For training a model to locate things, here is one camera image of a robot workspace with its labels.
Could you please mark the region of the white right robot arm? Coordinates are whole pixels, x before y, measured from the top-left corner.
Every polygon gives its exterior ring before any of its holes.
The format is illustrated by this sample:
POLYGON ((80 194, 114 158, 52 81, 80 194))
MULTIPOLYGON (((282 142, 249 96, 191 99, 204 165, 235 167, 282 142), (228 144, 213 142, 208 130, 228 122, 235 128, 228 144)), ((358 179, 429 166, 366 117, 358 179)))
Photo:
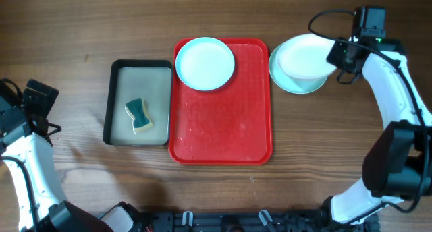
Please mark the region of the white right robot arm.
POLYGON ((332 227, 351 227, 392 207, 410 213, 431 195, 431 113, 408 71, 408 60, 394 40, 337 39, 327 61, 361 75, 372 88, 383 122, 362 164, 361 178, 323 204, 332 227))

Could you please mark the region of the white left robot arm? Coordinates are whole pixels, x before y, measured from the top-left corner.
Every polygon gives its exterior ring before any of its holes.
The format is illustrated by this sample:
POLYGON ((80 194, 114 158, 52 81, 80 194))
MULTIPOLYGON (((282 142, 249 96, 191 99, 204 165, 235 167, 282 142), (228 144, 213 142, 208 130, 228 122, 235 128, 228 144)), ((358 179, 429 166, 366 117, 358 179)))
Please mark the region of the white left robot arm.
POLYGON ((134 221, 121 205, 98 218, 68 202, 50 139, 61 127, 47 120, 58 94, 33 79, 25 90, 1 79, 1 161, 13 179, 19 231, 131 231, 134 221))

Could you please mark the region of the green yellow sponge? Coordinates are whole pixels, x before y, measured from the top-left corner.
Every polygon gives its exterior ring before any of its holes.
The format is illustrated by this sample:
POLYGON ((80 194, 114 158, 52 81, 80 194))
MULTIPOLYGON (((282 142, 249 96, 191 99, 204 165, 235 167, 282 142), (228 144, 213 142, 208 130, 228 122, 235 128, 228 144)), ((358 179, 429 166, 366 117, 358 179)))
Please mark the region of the green yellow sponge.
POLYGON ((135 134, 152 128, 153 122, 149 117, 143 98, 137 98, 126 103, 125 110, 132 119, 132 131, 135 134))

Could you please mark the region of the light green bottom plate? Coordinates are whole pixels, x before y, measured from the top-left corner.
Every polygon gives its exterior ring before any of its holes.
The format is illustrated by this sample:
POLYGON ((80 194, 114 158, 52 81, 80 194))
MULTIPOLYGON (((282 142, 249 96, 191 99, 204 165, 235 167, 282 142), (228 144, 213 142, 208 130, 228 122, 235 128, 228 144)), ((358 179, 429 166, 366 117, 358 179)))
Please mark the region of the light green bottom plate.
POLYGON ((276 60, 280 48, 281 45, 277 46, 269 57, 269 74, 281 89, 292 94, 309 94, 324 85, 327 77, 318 80, 299 80, 285 75, 276 60))

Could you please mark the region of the white plate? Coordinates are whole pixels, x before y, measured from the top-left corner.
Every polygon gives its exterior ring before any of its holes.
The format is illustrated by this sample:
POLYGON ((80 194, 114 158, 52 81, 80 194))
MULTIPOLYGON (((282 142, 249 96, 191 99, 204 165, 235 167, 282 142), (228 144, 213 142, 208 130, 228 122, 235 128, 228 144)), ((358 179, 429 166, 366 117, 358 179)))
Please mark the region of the white plate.
POLYGON ((276 54, 276 62, 285 75, 300 80, 329 76, 336 66, 327 61, 334 40, 314 34, 301 34, 285 41, 276 54))

